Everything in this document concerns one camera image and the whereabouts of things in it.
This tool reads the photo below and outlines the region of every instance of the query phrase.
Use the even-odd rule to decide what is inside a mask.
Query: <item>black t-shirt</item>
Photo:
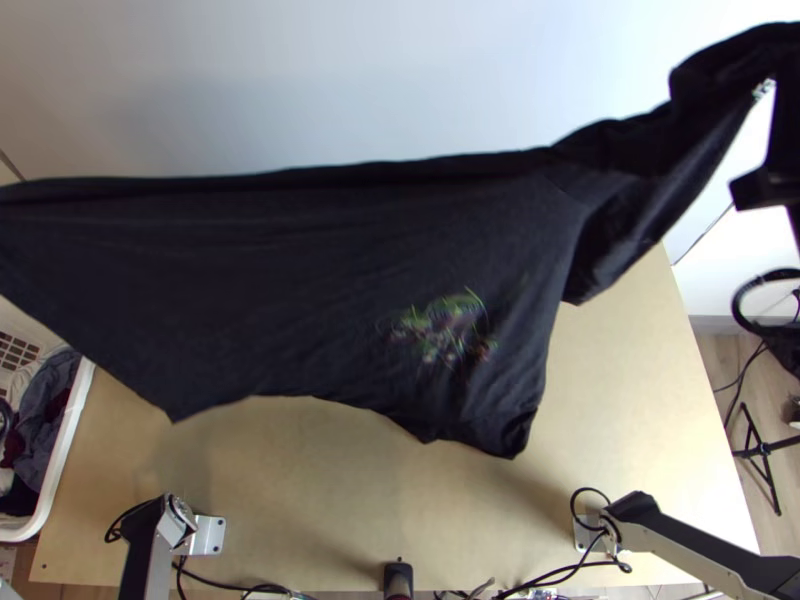
[[[174,420],[313,395],[513,457],[559,302],[678,219],[798,39],[772,25],[712,47],[673,72],[671,102],[550,148],[9,186],[0,292]]]

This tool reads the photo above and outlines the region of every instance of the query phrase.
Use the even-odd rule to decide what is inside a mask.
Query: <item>white wall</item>
[[[773,207],[729,212],[673,273],[690,315],[729,317],[731,298],[743,283],[780,267],[800,267],[800,258],[786,209]],[[748,295],[742,308],[751,317],[790,318],[797,302],[789,292],[798,285],[770,284]]]
[[[792,17],[796,0],[4,0],[0,148],[28,178],[527,148],[649,110],[699,48]],[[737,146],[673,259],[764,147]]]

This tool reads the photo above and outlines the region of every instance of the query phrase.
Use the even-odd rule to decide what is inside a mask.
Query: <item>tripod stand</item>
[[[775,510],[776,515],[781,516],[778,491],[775,489],[775,480],[772,478],[772,470],[769,468],[769,455],[775,450],[800,444],[800,435],[795,435],[778,442],[764,443],[758,433],[755,421],[753,421],[753,417],[750,415],[750,411],[747,410],[747,404],[744,402],[742,402],[741,410],[744,412],[744,416],[747,419],[747,438],[744,443],[744,449],[734,450],[733,455],[736,458],[744,458],[750,461],[750,464],[753,465],[756,472],[769,486],[770,494],[772,494],[772,508]],[[763,469],[753,460],[756,456],[761,457],[762,464],[764,465]]]

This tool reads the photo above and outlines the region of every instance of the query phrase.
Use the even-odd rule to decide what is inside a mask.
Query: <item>wooden floor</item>
[[[712,387],[733,381],[747,358],[758,345],[750,336],[697,336]],[[732,398],[734,389],[717,394],[720,413]],[[789,375],[769,352],[759,356],[748,369],[741,399],[747,402],[765,441],[775,441],[795,435],[798,431],[785,424],[789,395],[800,395],[800,382]],[[744,443],[746,431],[743,416],[737,411],[731,422],[729,439],[733,446]],[[739,478],[750,508],[759,545],[763,554],[800,555],[800,446],[780,450],[772,455],[771,465],[777,481],[778,494],[783,505],[783,516],[772,510],[766,486],[743,461],[737,461]],[[115,588],[37,584],[28,582],[35,545],[20,547],[14,570],[14,588],[26,600],[114,600]],[[609,600],[677,600],[702,592],[699,584],[685,586],[652,586],[628,588],[569,589],[560,588],[567,596],[601,596]],[[198,588],[187,592],[190,600],[233,600],[236,592],[213,591]],[[421,594],[428,598],[429,593]],[[380,593],[329,593],[318,594],[319,600],[378,600]],[[170,600],[178,600],[172,590]]]
[[[749,335],[698,335],[697,343],[711,386],[721,387],[736,379],[759,341]],[[727,409],[734,391],[732,388],[716,394],[721,414]],[[741,400],[747,403],[765,442],[800,433],[786,424],[790,395],[800,395],[800,381],[771,353],[761,354],[747,370]],[[740,411],[734,412],[728,431],[731,446],[741,448],[747,425]],[[800,446],[779,450],[770,457],[783,509],[780,517],[773,512],[768,488],[753,468],[746,461],[736,462],[761,553],[800,555]]]

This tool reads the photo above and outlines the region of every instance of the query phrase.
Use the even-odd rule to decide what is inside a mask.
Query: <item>wooden table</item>
[[[313,398],[251,398],[171,425],[98,369],[32,579],[118,585],[126,546],[105,529],[164,491],[228,519],[220,556],[190,569],[307,591],[377,590],[402,556],[418,589],[510,586],[578,558],[570,493],[641,489],[662,510],[757,549],[689,322],[659,247],[587,305],[562,306],[547,392],[514,461],[422,445],[389,419]],[[576,586],[691,578],[633,555]]]

